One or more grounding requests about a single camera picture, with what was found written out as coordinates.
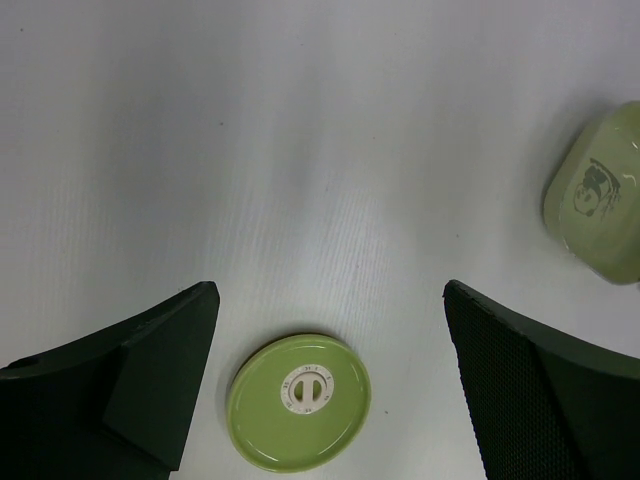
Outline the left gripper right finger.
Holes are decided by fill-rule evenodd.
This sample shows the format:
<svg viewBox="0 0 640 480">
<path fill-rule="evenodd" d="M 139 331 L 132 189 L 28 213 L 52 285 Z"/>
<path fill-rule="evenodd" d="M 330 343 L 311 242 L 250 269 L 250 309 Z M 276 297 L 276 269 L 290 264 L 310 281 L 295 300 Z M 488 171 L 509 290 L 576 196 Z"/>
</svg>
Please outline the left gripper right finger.
<svg viewBox="0 0 640 480">
<path fill-rule="evenodd" d="M 443 300 L 487 478 L 638 478 L 638 359 L 458 280 L 445 285 Z"/>
</svg>

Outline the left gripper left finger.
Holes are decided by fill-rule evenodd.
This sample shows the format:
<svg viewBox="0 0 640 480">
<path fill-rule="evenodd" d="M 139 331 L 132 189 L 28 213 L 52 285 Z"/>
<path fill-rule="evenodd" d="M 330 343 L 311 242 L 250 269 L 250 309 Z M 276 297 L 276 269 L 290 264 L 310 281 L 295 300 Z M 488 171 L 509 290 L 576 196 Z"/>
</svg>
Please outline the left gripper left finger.
<svg viewBox="0 0 640 480">
<path fill-rule="evenodd" d="M 199 282 L 1 370 L 4 479 L 167 479 L 180 467 L 220 305 Z"/>
</svg>

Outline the green round lid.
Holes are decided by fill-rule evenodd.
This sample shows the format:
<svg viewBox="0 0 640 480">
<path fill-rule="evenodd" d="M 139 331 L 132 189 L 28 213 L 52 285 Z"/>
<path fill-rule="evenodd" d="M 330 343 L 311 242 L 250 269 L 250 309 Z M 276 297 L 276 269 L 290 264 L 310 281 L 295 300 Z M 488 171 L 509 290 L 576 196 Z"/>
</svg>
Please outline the green round lid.
<svg viewBox="0 0 640 480">
<path fill-rule="evenodd" d="M 321 466 L 364 426 L 372 400 L 368 371 L 344 342 L 297 334 L 259 349 L 239 368 L 226 398 L 236 451 L 274 473 Z"/>
</svg>

